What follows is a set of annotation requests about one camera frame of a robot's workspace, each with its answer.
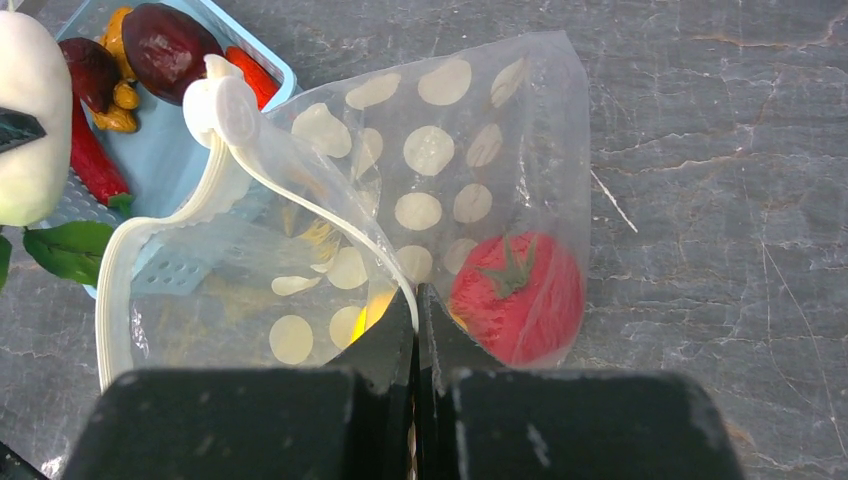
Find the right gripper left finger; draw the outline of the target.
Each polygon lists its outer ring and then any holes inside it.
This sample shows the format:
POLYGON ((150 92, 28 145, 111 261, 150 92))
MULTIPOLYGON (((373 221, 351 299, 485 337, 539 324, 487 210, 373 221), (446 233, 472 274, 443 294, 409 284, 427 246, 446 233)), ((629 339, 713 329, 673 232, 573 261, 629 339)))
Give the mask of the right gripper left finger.
POLYGON ((403 478, 414 305, 317 368, 145 369, 103 393, 68 479, 403 478))

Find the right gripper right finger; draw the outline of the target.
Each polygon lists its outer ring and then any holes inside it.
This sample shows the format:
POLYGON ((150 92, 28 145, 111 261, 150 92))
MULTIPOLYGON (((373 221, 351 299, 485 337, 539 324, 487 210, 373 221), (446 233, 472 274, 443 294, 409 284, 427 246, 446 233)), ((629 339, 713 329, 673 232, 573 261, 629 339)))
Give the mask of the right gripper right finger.
POLYGON ((740 479, 715 404, 692 378, 503 366, 417 290, 422 479, 740 479))

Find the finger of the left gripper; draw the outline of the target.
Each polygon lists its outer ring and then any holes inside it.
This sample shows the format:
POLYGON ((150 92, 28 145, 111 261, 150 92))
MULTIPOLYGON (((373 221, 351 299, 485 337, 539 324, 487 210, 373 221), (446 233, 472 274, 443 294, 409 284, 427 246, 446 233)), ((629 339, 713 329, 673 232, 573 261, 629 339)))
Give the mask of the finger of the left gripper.
POLYGON ((4 154, 46 136, 39 120, 32 114, 0 108, 0 153, 4 154))

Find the white toy radish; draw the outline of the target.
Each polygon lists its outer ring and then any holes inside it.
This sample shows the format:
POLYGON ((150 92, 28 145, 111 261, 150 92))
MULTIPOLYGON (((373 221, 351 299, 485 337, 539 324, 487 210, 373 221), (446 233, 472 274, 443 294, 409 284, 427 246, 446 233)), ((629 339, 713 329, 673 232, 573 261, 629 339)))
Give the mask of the white toy radish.
POLYGON ((54 276, 96 286, 114 229, 96 221, 42 228, 70 173, 71 76, 58 43, 35 18, 1 11, 1 225, 21 228, 27 253, 54 276))

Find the yellow toy pear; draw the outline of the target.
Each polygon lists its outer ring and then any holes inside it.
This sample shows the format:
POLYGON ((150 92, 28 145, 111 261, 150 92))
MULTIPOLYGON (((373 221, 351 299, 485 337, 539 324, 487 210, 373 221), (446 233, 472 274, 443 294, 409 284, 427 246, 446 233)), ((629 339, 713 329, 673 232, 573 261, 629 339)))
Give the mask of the yellow toy pear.
MULTIPOLYGON (((326 220, 313 220, 296 239, 313 248, 316 262, 310 269, 325 276, 332 286, 348 291, 366 284, 368 275, 362 253, 354 246, 343 246, 343 235, 326 220)), ((392 297, 392 293, 383 292, 363 306, 338 310, 329 326, 333 343, 345 349, 358 340, 379 321, 392 297)))

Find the red toy tomato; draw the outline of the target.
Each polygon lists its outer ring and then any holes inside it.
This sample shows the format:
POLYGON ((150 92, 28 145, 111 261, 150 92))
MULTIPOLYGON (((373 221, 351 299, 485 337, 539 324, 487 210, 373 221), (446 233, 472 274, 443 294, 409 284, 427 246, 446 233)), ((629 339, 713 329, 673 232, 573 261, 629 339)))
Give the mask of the red toy tomato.
POLYGON ((539 231, 489 238, 455 276, 449 311, 493 356, 530 366, 555 360, 577 337, 585 287, 577 260, 539 231))

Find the clear polka dot zip bag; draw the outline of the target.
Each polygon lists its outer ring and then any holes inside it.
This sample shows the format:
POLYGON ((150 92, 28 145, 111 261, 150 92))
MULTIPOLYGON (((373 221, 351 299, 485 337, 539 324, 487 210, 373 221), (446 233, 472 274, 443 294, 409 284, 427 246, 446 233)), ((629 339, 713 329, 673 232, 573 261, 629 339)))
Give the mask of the clear polka dot zip bag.
POLYGON ((122 223, 105 251, 102 386, 141 368, 326 364, 349 347, 330 337, 338 310, 402 293, 417 328, 418 286, 448 306, 469 252, 497 236, 553 236, 586 295, 589 82, 564 31, 329 83, 266 112, 237 67, 204 61, 183 104, 209 150, 199 184, 175 213, 122 223), (364 286, 344 291, 310 269, 313 248, 296 236, 315 219, 362 253, 364 286), (132 293, 151 241, 209 273, 186 295, 132 293))

